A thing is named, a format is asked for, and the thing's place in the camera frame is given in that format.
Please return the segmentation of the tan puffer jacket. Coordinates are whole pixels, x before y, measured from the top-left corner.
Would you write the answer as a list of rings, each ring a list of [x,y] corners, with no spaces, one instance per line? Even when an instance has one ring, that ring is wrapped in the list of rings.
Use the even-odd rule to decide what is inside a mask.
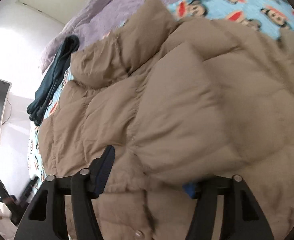
[[[294,226],[294,31],[176,20],[146,0],[71,73],[39,151],[59,178],[114,146],[93,202],[104,239],[184,239],[195,201],[182,186],[211,175],[241,175],[276,239]]]

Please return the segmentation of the folded dark blue jeans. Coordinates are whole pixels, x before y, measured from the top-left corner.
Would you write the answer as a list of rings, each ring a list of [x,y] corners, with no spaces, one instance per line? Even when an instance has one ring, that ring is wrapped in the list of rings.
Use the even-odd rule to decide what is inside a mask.
[[[64,72],[70,67],[71,54],[79,48],[80,41],[75,35],[66,37],[60,45],[52,64],[35,92],[35,100],[28,105],[27,114],[35,126],[39,126],[55,91],[64,78]]]

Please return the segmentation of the blue monkey print blanket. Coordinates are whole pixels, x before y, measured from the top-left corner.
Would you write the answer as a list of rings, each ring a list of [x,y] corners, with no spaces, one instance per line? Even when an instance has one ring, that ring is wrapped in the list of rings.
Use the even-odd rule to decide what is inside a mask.
[[[209,20],[226,19],[239,22],[272,38],[279,38],[281,28],[294,31],[294,9],[283,0],[179,0],[167,5],[167,9],[179,20],[183,16],[196,16],[195,10],[200,9],[200,6],[206,7],[205,17]],[[274,23],[272,21],[274,19],[280,19],[280,25]],[[70,59],[68,60],[67,66],[63,67],[60,74],[60,81],[52,90],[52,98],[43,114],[44,119],[54,113],[65,84],[74,79],[71,74]],[[37,145],[39,126],[31,125],[31,128],[34,128],[35,132],[34,135],[30,135],[31,157],[28,159],[28,168],[31,179],[38,176],[34,190],[36,192],[46,174]]]

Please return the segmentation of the purple quilted duvet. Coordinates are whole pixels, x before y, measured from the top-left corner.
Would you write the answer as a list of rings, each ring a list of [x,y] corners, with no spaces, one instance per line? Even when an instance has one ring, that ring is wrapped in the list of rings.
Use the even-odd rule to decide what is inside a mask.
[[[69,35],[76,35],[83,49],[100,40],[109,31],[125,22],[145,0],[89,0],[89,2],[64,26],[44,51],[40,71],[45,72],[51,65],[61,43]],[[179,0],[162,0],[171,4]]]

